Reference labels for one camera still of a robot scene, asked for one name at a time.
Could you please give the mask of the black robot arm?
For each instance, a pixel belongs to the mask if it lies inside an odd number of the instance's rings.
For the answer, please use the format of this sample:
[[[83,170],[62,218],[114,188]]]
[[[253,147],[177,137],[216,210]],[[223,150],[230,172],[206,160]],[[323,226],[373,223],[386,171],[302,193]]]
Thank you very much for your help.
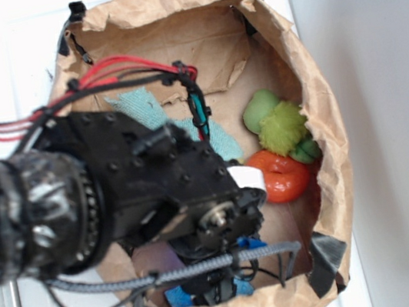
[[[0,161],[0,285],[32,277],[82,293],[197,281],[205,305],[234,297],[243,240],[262,223],[262,187],[239,184],[205,141],[167,123],[151,129],[120,112],[74,112]],[[168,242],[183,269],[101,285],[60,280],[98,264],[114,242]]]

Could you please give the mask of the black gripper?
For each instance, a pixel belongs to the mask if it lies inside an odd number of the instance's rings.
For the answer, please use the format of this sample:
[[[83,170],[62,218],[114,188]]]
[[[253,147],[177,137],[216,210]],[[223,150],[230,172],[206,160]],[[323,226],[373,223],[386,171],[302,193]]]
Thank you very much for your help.
[[[99,245],[170,242],[184,265],[230,253],[256,236],[265,193],[241,188],[209,143],[171,123],[151,130],[120,112],[74,112],[45,131],[47,149],[74,157],[91,182]],[[234,298],[231,266],[181,282],[193,305]]]

